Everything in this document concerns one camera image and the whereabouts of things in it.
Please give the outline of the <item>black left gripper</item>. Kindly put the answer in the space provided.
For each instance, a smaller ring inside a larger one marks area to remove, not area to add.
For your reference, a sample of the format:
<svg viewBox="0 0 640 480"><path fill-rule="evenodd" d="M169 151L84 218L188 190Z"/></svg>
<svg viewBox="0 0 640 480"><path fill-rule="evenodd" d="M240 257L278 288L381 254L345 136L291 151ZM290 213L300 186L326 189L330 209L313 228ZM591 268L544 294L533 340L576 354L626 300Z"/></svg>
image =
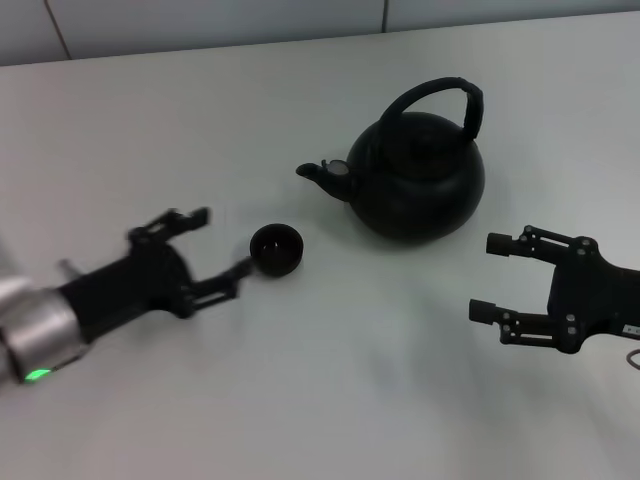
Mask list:
<svg viewBox="0 0 640 480"><path fill-rule="evenodd" d="M125 257L58 287L75 314L81 337L91 343L149 312L164 311L186 319L236 299L242 280L254 272L250 257L213 277L196 280L172 246L148 244L166 243L203 228L209 219L208 207L187 214L169 209L128 232L129 243L138 246L131 247Z"/></svg>

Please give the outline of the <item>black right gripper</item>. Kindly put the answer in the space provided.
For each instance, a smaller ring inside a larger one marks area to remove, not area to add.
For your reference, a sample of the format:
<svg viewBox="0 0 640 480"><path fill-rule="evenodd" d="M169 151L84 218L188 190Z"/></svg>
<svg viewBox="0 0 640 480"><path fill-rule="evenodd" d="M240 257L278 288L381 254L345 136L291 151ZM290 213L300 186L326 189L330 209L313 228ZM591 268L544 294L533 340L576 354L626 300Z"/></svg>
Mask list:
<svg viewBox="0 0 640 480"><path fill-rule="evenodd" d="M486 253L556 263L548 315L469 301L469 320L499 326L504 345L576 353L594 335L639 339L639 272L610 264L588 237L568 237L527 225L515 237L489 233Z"/></svg>

